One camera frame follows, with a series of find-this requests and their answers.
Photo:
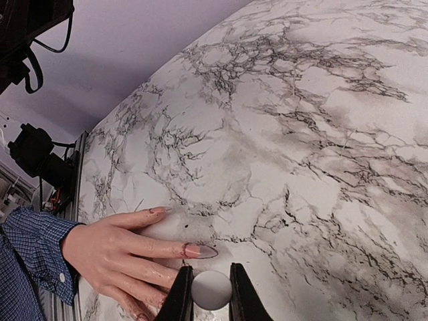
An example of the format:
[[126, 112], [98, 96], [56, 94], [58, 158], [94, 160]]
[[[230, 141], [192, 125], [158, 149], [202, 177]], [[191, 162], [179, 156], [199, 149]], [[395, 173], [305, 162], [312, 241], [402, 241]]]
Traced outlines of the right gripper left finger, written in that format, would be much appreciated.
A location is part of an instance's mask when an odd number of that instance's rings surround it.
[[194, 309], [191, 286], [194, 280], [193, 268], [183, 266], [154, 321], [193, 321]]

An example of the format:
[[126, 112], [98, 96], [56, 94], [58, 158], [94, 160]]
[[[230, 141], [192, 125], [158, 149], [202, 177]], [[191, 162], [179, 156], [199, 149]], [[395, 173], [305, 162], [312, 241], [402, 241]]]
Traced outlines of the white nail polish cap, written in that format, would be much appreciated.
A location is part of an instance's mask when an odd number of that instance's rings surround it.
[[232, 285], [229, 278], [218, 271], [199, 273], [191, 285], [191, 295], [198, 307], [214, 311], [226, 306], [232, 296]]

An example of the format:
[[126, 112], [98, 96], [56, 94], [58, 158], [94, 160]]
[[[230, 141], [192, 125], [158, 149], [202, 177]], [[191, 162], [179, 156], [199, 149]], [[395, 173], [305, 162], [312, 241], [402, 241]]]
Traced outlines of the blue checkered sleeve forearm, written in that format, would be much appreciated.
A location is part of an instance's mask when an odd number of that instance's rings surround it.
[[34, 286], [72, 305], [77, 271], [61, 244], [79, 223], [18, 207], [1, 224], [1, 319], [44, 320]]

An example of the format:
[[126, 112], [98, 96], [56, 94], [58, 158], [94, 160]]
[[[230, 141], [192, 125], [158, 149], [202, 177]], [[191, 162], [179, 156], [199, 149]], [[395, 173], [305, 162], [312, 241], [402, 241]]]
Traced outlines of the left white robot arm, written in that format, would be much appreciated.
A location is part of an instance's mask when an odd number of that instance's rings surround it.
[[[1, 92], [21, 81], [29, 94], [43, 86], [43, 73], [31, 44], [55, 54], [64, 52], [70, 42], [73, 14], [72, 0], [1, 2]], [[62, 48], [54, 49], [37, 39], [65, 20], [68, 29]]]

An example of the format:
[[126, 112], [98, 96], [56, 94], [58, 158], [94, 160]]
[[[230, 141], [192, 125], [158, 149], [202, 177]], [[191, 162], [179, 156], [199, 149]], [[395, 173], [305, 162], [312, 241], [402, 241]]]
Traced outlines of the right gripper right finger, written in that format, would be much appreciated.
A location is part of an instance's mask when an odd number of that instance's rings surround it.
[[229, 320], [273, 321], [264, 308], [242, 264], [231, 264], [229, 278], [232, 285]]

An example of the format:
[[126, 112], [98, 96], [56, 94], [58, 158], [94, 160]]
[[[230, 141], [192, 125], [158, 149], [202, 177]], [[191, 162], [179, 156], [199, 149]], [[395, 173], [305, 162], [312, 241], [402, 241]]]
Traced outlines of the person's bare hand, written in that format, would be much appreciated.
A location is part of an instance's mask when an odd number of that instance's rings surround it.
[[156, 260], [209, 259], [218, 254], [206, 245], [139, 234], [170, 211], [155, 207], [77, 225], [61, 243], [63, 257], [94, 290], [119, 303], [133, 320], [152, 320], [149, 309], [162, 308], [178, 274]]

